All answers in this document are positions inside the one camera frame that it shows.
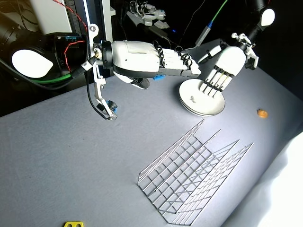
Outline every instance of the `gray table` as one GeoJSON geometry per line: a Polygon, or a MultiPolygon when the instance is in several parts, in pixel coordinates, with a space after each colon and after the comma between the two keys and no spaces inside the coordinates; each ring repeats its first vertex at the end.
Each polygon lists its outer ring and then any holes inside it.
{"type": "MultiPolygon", "coordinates": [[[[136,182],[202,120],[179,102],[182,81],[166,77],[143,91],[108,79],[103,94],[119,106],[116,121],[92,110],[85,87],[0,118],[0,226],[167,226],[136,182]]],[[[243,69],[224,96],[225,110],[205,120],[200,139],[223,129],[218,145],[255,144],[194,227],[220,226],[303,121],[303,103],[259,68],[243,69]],[[258,108],[269,118],[260,119],[258,108]]]]}

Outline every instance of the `wire grid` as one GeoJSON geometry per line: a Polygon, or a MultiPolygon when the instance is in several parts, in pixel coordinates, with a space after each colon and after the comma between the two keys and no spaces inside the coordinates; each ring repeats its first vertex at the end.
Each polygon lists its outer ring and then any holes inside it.
{"type": "Polygon", "coordinates": [[[190,226],[252,144],[223,159],[239,142],[211,152],[195,136],[203,121],[145,168],[138,185],[168,223],[190,226]]]}

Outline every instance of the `plate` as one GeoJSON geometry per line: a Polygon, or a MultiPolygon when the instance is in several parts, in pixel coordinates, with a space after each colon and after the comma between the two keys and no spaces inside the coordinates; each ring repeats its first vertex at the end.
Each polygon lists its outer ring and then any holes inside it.
{"type": "Polygon", "coordinates": [[[190,112],[199,116],[214,116],[225,108],[225,99],[221,94],[217,98],[210,97],[200,91],[203,81],[189,79],[184,81],[180,88],[180,100],[183,106],[190,112]]]}

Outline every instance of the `yellow object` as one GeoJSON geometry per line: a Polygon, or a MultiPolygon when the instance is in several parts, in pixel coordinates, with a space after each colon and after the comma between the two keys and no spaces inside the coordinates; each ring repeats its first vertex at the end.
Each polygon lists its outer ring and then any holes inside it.
{"type": "Polygon", "coordinates": [[[69,221],[65,223],[64,227],[84,227],[84,224],[81,221],[69,221]]]}
{"type": "Polygon", "coordinates": [[[257,114],[260,118],[268,118],[268,113],[265,110],[258,109],[257,114]]]}

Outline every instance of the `green cable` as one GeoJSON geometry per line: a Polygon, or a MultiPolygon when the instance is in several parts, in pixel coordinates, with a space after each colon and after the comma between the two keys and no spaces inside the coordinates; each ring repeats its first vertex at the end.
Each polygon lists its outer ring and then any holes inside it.
{"type": "Polygon", "coordinates": [[[216,15],[214,16],[214,18],[212,19],[212,22],[216,19],[216,17],[218,16],[218,14],[220,13],[220,11],[222,10],[223,6],[227,3],[228,0],[225,0],[225,2],[222,4],[222,6],[219,8],[218,12],[216,13],[216,15]]]}
{"type": "Polygon", "coordinates": [[[66,74],[62,77],[56,78],[56,79],[50,79],[50,80],[32,80],[35,83],[38,84],[52,84],[52,83],[57,83],[57,82],[61,82],[62,80],[68,79],[71,77],[71,74],[66,74]]]}

